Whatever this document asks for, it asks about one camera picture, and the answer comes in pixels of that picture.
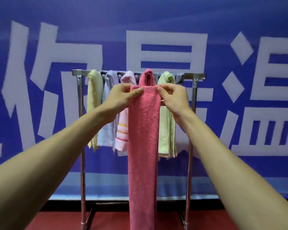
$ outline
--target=hand towel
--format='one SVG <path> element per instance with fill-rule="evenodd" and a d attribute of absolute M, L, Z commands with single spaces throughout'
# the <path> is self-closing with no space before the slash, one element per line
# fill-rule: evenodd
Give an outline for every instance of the hand towel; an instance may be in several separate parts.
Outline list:
<path fill-rule="evenodd" d="M 88 109 L 87 112 L 94 110 L 101 105 L 104 92 L 104 82 L 101 74 L 95 69 L 88 74 Z M 98 149 L 97 134 L 88 143 L 88 147 L 93 147 L 94 151 Z"/>
<path fill-rule="evenodd" d="M 154 85 L 156 85 L 156 81 L 153 71 L 150 69 L 146 69 L 145 72 L 140 77 L 139 86 L 154 86 Z"/>
<path fill-rule="evenodd" d="M 160 102 L 157 86 L 144 86 L 143 93 L 129 104 L 130 230 L 156 229 Z"/>
<path fill-rule="evenodd" d="M 164 83 L 175 84 L 173 75 L 169 72 L 164 72 L 159 80 L 158 85 Z M 160 107 L 160 122 L 159 122 L 159 146 L 158 153 L 161 157 L 169 158 L 177 156 L 176 143 L 175 143 L 175 130 L 176 123 L 173 114 L 167 109 L 166 106 Z"/>
<path fill-rule="evenodd" d="M 121 78 L 121 83 L 130 83 L 136 85 L 135 76 L 132 71 L 126 72 Z M 118 150 L 118 155 L 126 155 L 128 151 L 128 108 L 124 109 L 119 114 L 119 125 L 115 139 L 115 148 Z"/>
<path fill-rule="evenodd" d="M 105 75 L 104 94 L 103 94 L 102 102 L 104 102 L 107 99 L 107 96 L 109 95 L 112 87 L 118 83 L 119 83 L 119 78 L 116 72 L 110 70 Z M 100 129 L 97 135 L 98 146 L 112 147 L 113 151 L 115 151 L 115 138 L 116 138 L 118 122 L 119 122 L 119 117 L 117 115 L 113 122 L 104 125 Z"/>

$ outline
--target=metal clothes rack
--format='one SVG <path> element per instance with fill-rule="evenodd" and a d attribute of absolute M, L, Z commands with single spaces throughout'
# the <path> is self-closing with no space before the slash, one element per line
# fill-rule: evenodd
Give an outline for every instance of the metal clothes rack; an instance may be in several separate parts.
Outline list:
<path fill-rule="evenodd" d="M 84 102 L 83 102 L 83 77 L 87 77 L 90 70 L 73 69 L 72 75 L 77 77 L 77 88 L 78 88 L 78 102 L 79 102 L 79 118 L 83 116 L 84 113 Z M 101 71 L 101 74 L 106 74 L 108 71 Z M 118 76 L 125 74 L 125 71 L 117 71 Z M 142 73 L 135 72 L 135 77 L 138 80 Z M 192 80 L 192 111 L 196 113 L 196 98 L 197 98 L 197 87 L 200 80 L 206 79 L 206 74 L 204 73 L 183 73 L 183 74 L 173 74 L 175 77 L 176 84 L 182 84 L 184 80 Z M 160 76 L 159 73 L 154 73 L 155 79 Z M 81 230 L 89 230 L 91 222 L 93 219 L 93 210 L 91 209 L 88 216 L 86 217 L 86 207 L 85 207 L 85 152 L 84 149 L 81 152 L 80 160 L 80 181 L 81 181 Z M 188 178 L 187 178 L 187 195 L 186 195 L 186 205 L 185 205 L 185 218 L 183 214 L 179 212 L 180 222 L 184 230 L 188 230 L 189 226 L 189 211 L 190 211 L 190 200 L 191 200 L 191 188 L 192 188 L 192 168 L 193 168 L 193 146 L 189 141 L 189 163 L 188 163 Z"/>

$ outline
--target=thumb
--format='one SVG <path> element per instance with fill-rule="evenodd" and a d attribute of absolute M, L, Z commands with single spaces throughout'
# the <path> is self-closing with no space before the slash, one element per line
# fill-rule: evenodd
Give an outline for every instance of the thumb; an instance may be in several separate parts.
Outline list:
<path fill-rule="evenodd" d="M 164 88 L 162 88 L 161 86 L 159 86 L 157 88 L 157 90 L 158 90 L 160 96 L 163 98 L 163 100 L 165 100 L 169 96 L 169 93 Z"/>
<path fill-rule="evenodd" d="M 129 93 L 127 93 L 128 94 L 127 98 L 133 99 L 133 98 L 139 96 L 142 92 L 143 92 L 143 87 L 136 88 L 136 89 L 130 91 Z"/>

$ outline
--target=forearm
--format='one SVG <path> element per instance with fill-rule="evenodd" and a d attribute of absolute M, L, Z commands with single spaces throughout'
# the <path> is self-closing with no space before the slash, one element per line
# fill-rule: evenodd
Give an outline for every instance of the forearm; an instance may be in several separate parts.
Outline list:
<path fill-rule="evenodd" d="M 104 125 L 106 114 L 99 107 L 0 165 L 0 229 L 29 224 Z"/>
<path fill-rule="evenodd" d="M 194 113 L 183 116 L 182 127 L 240 229 L 288 229 L 288 202 L 279 193 L 227 149 Z"/>

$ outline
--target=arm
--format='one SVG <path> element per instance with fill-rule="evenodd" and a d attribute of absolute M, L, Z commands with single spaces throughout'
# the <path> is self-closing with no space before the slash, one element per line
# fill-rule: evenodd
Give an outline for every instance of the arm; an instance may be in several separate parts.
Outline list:
<path fill-rule="evenodd" d="M 24 229 L 30 223 L 87 143 L 142 92 L 127 93 L 129 88 L 114 86 L 104 104 L 0 165 L 0 229 Z"/>
<path fill-rule="evenodd" d="M 288 202 L 263 177 L 227 149 L 190 109 L 185 88 L 158 88 L 199 153 L 201 161 L 231 218 L 241 230 L 288 229 Z"/>

